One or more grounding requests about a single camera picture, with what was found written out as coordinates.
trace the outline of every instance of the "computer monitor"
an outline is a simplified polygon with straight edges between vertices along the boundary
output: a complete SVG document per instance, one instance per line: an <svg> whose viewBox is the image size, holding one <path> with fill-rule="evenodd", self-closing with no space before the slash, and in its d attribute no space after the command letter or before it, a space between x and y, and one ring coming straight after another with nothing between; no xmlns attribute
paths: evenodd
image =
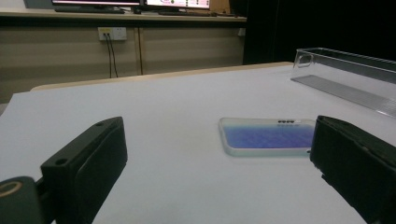
<svg viewBox="0 0 396 224"><path fill-rule="evenodd" d="M145 0L145 7L209 10L210 0Z"/></svg>
<svg viewBox="0 0 396 224"><path fill-rule="evenodd" d="M52 0L52 4L81 7L135 7L140 5L140 0Z"/></svg>

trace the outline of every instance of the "power socket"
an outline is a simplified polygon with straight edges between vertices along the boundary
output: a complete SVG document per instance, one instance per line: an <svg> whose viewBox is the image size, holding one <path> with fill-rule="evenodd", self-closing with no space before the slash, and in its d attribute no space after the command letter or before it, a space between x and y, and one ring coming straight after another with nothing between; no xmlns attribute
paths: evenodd
<svg viewBox="0 0 396 224"><path fill-rule="evenodd" d="M125 27L98 27L99 40L106 40L105 35L110 35L111 40L126 40Z"/></svg>

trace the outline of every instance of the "white table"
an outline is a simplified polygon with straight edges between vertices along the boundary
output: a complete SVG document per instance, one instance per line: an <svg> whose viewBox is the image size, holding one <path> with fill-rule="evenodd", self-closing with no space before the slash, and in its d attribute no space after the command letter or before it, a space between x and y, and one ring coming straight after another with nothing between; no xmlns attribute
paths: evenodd
<svg viewBox="0 0 396 224"><path fill-rule="evenodd" d="M0 179L122 116L129 161L94 223L364 223L308 158L233 158L219 119L351 122L396 146L396 120L290 81L291 65L15 94L0 117Z"/></svg>

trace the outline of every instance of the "smartphone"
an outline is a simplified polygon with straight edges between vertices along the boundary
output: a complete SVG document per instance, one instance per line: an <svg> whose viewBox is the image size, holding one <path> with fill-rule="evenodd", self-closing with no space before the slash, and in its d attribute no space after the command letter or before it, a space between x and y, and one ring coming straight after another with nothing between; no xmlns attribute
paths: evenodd
<svg viewBox="0 0 396 224"><path fill-rule="evenodd" d="M224 150L236 157L309 156L312 119L232 119L219 121Z"/></svg>

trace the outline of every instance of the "transparent acrylic box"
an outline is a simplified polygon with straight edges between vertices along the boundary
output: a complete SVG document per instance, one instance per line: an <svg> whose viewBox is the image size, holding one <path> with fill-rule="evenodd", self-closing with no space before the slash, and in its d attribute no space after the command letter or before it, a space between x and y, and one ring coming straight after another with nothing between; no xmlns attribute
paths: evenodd
<svg viewBox="0 0 396 224"><path fill-rule="evenodd" d="M396 118L396 62L333 49L297 49L291 80Z"/></svg>

